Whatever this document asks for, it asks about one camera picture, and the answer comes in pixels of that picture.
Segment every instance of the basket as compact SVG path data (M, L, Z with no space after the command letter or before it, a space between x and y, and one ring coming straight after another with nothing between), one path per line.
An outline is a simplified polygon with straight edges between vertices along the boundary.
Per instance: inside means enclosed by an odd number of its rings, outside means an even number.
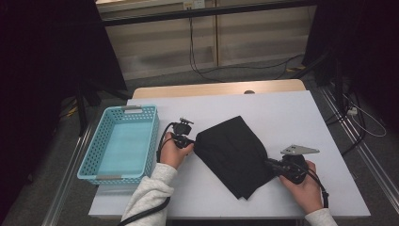
M152 171L158 125L155 105L108 107L77 177L94 185L139 184Z

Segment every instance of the black cloth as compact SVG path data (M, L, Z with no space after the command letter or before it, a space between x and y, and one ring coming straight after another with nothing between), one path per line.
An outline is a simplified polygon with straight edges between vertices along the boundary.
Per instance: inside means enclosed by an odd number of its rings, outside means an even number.
M237 199L274 177L266 149L241 116L198 133L194 152Z

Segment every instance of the gray sweatshirt sleeve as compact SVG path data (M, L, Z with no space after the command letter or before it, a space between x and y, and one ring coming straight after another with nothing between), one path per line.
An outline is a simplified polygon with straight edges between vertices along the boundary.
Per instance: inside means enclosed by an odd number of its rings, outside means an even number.
M329 209L316 210L305 216L311 226L337 226L337 223L329 213Z
M174 189L169 186L176 176L177 170L173 167L157 163L152 177L144 177L126 206L122 220L160 205L167 197L173 194ZM167 208L150 216L139 219L129 224L133 225L165 225Z

